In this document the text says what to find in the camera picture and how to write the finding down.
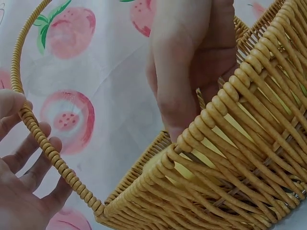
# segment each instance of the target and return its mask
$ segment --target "basket handle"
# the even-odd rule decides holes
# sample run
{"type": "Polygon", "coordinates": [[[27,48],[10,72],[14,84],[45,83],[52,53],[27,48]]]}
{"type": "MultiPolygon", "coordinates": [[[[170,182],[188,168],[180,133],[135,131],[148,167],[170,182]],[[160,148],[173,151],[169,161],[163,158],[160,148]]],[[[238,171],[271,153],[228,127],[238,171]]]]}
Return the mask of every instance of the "basket handle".
{"type": "MultiPolygon", "coordinates": [[[[32,12],[30,17],[25,22],[18,35],[12,55],[11,65],[11,85],[12,90],[15,92],[24,93],[20,79],[20,60],[25,38],[34,21],[37,19],[43,9],[49,3],[51,3],[51,1],[52,0],[43,0],[37,6],[37,8],[32,12]]],[[[39,146],[43,150],[45,156],[51,161],[52,165],[58,170],[60,175],[65,179],[66,183],[68,183],[73,188],[73,190],[77,192],[77,194],[82,200],[85,201],[88,207],[92,208],[95,216],[100,216],[103,214],[105,206],[102,204],[101,200],[98,200],[93,195],[93,193],[89,191],[84,184],[82,184],[80,179],[76,176],[75,172],[70,169],[66,162],[60,157],[59,152],[55,150],[55,148],[40,129],[38,121],[27,103],[24,103],[22,109],[19,111],[19,116],[29,131],[32,133],[36,141],[39,143],[39,146]]]]}

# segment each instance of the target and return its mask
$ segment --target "fruit pattern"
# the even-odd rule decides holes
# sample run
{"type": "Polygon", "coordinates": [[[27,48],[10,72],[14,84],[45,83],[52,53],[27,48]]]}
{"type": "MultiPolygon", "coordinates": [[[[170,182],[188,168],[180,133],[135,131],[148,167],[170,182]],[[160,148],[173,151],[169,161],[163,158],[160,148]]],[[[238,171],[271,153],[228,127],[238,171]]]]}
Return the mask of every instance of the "fruit pattern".
{"type": "Polygon", "coordinates": [[[46,48],[59,59],[80,55],[89,46],[96,27],[94,13],[84,7],[68,7],[71,0],[54,8],[48,16],[39,15],[37,48],[43,55],[46,48]]]}
{"type": "Polygon", "coordinates": [[[11,88],[10,73],[0,68],[0,90],[11,88]]]}
{"type": "Polygon", "coordinates": [[[46,98],[40,120],[48,122],[54,135],[61,139],[61,155],[75,155],[91,140],[95,112],[91,101],[82,93],[57,91],[46,98]]]}
{"type": "Polygon", "coordinates": [[[253,1],[252,4],[248,5],[253,8],[253,13],[257,19],[260,18],[262,14],[266,11],[266,9],[256,1],[253,1]]]}
{"type": "Polygon", "coordinates": [[[92,230],[92,228],[82,213],[64,207],[50,220],[46,230],[92,230]]]}
{"type": "MultiPolygon", "coordinates": [[[[134,27],[144,36],[149,37],[154,16],[156,12],[157,0],[119,0],[120,2],[133,2],[130,8],[130,20],[134,27]]],[[[264,13],[265,8],[258,2],[253,1],[248,4],[253,7],[253,13],[258,19],[264,13]]]]}

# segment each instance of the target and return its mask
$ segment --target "green stem print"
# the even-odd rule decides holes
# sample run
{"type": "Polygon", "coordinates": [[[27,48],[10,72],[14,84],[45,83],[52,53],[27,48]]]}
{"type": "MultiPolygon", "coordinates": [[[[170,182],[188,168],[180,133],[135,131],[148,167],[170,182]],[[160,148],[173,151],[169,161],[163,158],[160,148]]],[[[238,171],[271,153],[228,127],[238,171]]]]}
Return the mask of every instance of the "green stem print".
{"type": "Polygon", "coordinates": [[[66,7],[70,4],[71,0],[67,0],[64,4],[54,8],[49,14],[48,16],[44,16],[42,14],[40,14],[37,19],[35,20],[34,24],[35,26],[38,26],[39,29],[39,33],[38,33],[38,37],[37,37],[37,48],[38,51],[43,55],[44,51],[46,49],[46,37],[47,37],[47,32],[49,29],[49,26],[52,22],[52,20],[59,15],[60,13],[62,13],[66,7]]]}

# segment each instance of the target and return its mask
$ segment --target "white tablecloth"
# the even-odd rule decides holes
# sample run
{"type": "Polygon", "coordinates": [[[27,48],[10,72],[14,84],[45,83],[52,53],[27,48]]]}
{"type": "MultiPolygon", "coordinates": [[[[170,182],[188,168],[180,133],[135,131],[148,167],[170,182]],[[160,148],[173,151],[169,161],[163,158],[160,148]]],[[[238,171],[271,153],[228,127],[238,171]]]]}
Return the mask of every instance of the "white tablecloth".
{"type": "MultiPolygon", "coordinates": [[[[0,0],[0,88],[10,87],[16,37],[39,2],[0,0]]],[[[236,0],[236,15],[252,26],[272,2],[236,0]]],[[[38,120],[48,121],[52,135],[63,141],[64,160],[101,200],[163,127],[144,69],[154,12],[155,0],[53,0],[24,45],[25,94],[38,120]]],[[[10,153],[27,134],[18,125],[0,143],[0,154],[10,153]]],[[[58,178],[51,169],[35,194],[49,193],[58,178]]],[[[302,206],[276,229],[306,229],[299,225],[306,211],[302,206]]],[[[75,193],[47,228],[91,229],[107,228],[75,193]]]]}

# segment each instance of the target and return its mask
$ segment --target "wicker basket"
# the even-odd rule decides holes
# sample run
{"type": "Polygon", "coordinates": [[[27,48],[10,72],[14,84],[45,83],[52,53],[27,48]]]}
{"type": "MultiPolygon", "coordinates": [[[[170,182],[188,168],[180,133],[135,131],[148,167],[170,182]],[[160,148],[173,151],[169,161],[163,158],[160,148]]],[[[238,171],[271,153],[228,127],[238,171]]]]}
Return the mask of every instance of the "wicker basket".
{"type": "MultiPolygon", "coordinates": [[[[23,92],[25,37],[50,2],[37,7],[16,42],[11,78],[17,92],[23,92]]],[[[166,132],[158,135],[105,205],[61,159],[24,105],[24,123],[99,223],[118,230],[264,230],[305,198],[307,0],[277,0],[252,28],[238,18],[235,24],[240,68],[176,145],[166,132]],[[164,149],[156,164],[142,172],[164,149]],[[200,161],[196,150],[214,167],[200,161]],[[175,165],[198,182],[186,179],[175,165]]]]}

